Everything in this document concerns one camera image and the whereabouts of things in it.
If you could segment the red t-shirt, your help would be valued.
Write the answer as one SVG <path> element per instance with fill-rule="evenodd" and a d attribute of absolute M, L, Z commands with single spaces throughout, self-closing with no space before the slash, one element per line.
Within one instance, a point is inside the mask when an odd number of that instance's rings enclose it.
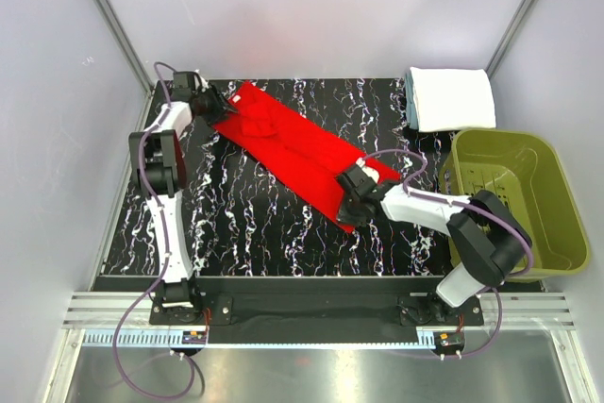
<path fill-rule="evenodd" d="M 230 104 L 236 111 L 214 129 L 336 226 L 352 232 L 352 224 L 337 220 L 345 195 L 336 176 L 364 153 L 249 82 L 237 90 Z"/>

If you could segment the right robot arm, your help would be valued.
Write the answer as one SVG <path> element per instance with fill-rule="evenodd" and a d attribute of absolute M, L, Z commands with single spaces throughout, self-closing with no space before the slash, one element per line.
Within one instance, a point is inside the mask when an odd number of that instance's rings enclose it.
<path fill-rule="evenodd" d="M 428 312 L 437 323 L 453 322 L 468 299 L 526 273 L 534 263 L 530 236 L 492 192 L 446 196 L 392 181 L 377 184 L 369 176 L 358 182 L 339 176 L 336 181 L 344 190 L 340 221 L 358 227 L 382 214 L 392 222 L 427 227 L 450 238 L 460 263 L 428 301 Z M 522 261 L 526 267 L 517 272 Z"/>

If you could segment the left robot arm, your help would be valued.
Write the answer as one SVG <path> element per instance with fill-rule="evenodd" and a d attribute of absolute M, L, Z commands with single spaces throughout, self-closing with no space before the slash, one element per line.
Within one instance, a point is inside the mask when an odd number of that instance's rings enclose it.
<path fill-rule="evenodd" d="M 184 235 L 182 197 L 187 172 L 180 139 L 194 119 L 212 126 L 234 111 L 213 84 L 202 80 L 188 100 L 169 98 L 150 126 L 128 137 L 132 180 L 151 213 L 159 249 L 159 276 L 146 292 L 153 301 L 156 324 L 210 320 Z"/>

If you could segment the light blue folded t-shirt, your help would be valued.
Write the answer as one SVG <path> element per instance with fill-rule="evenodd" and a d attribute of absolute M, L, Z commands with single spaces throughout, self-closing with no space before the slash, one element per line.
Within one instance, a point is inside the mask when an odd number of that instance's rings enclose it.
<path fill-rule="evenodd" d="M 409 70 L 404 77 L 405 84 L 405 98 L 406 98 L 406 118 L 408 122 L 409 128 L 413 130 L 419 129 L 419 122 L 417 111 L 415 107 L 414 101 L 414 84 L 413 78 L 411 74 L 411 70 Z"/>

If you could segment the white folded t-shirt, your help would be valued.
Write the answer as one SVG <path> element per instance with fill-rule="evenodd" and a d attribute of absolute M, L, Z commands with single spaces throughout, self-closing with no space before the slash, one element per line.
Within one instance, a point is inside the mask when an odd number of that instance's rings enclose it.
<path fill-rule="evenodd" d="M 411 67 L 419 132 L 495 128 L 495 101 L 483 70 Z"/>

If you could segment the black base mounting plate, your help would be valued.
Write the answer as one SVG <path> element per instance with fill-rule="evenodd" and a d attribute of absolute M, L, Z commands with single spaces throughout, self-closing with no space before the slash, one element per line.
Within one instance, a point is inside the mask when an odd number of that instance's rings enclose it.
<path fill-rule="evenodd" d="M 375 321 L 396 325 L 469 326 L 483 323 L 474 296 L 458 307 L 436 294 L 436 277 L 200 277 L 155 290 L 153 325 L 244 321 Z"/>

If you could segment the olive green plastic basket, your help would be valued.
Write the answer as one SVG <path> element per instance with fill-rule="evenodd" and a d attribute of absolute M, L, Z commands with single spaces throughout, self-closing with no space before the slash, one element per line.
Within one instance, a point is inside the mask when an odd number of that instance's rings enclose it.
<path fill-rule="evenodd" d="M 439 173 L 445 194 L 488 190 L 532 239 L 534 264 L 516 282 L 568 277 L 583 271 L 590 245 L 562 165 L 540 137 L 500 129 L 458 133 Z"/>

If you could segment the left aluminium corner post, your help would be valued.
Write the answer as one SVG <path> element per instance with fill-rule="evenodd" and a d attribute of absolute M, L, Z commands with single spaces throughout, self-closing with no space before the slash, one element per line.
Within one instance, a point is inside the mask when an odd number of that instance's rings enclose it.
<path fill-rule="evenodd" d="M 93 0 L 93 2 L 105 21 L 110 35 L 118 45 L 137 82 L 143 88 L 145 93 L 151 93 L 155 85 L 146 72 L 143 63 L 134 49 L 131 40 L 127 36 L 126 31 L 110 0 Z"/>

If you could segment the aluminium corner post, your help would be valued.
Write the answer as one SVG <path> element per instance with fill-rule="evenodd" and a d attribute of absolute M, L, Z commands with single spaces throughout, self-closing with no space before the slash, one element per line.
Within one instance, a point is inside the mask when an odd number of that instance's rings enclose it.
<path fill-rule="evenodd" d="M 500 67 L 503 59 L 510 51 L 514 40 L 520 33 L 525 21 L 535 8 L 539 0 L 521 0 L 502 34 L 495 51 L 491 55 L 485 72 L 489 78 L 493 78 Z"/>
<path fill-rule="evenodd" d="M 93 0 L 93 2 L 105 21 L 110 35 L 118 45 L 137 82 L 143 88 L 145 93 L 151 93 L 155 85 L 146 72 L 143 63 L 134 49 L 131 40 L 127 36 L 126 31 L 110 0 Z"/>

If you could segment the aluminium frame rail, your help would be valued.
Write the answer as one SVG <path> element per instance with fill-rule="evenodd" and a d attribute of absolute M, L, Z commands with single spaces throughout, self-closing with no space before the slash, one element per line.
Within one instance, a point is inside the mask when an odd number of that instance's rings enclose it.
<path fill-rule="evenodd" d="M 134 293 L 76 293 L 64 319 L 66 327 L 110 327 L 135 302 Z M 245 311 L 260 314 L 285 313 L 291 316 L 336 315 L 345 310 L 364 307 L 377 309 L 398 308 L 399 304 L 387 294 L 368 294 L 361 302 L 338 302 L 333 295 L 316 294 L 253 294 L 245 299 L 242 295 L 219 294 L 209 303 L 211 319 L 220 325 L 233 322 Z M 465 324 L 469 326 L 491 325 L 498 314 L 502 315 L 501 327 L 507 330 L 572 330 L 574 320 L 563 294 L 559 293 L 491 293 L 481 294 L 476 302 L 467 302 L 469 312 Z"/>

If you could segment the right aluminium corner post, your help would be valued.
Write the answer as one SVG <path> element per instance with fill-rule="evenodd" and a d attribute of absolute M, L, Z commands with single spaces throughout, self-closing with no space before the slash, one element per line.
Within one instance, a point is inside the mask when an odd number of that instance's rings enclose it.
<path fill-rule="evenodd" d="M 503 59 L 510 51 L 514 40 L 520 33 L 525 21 L 535 8 L 539 0 L 521 0 L 502 34 L 495 51 L 491 55 L 485 72 L 489 78 L 493 78 L 500 67 Z"/>

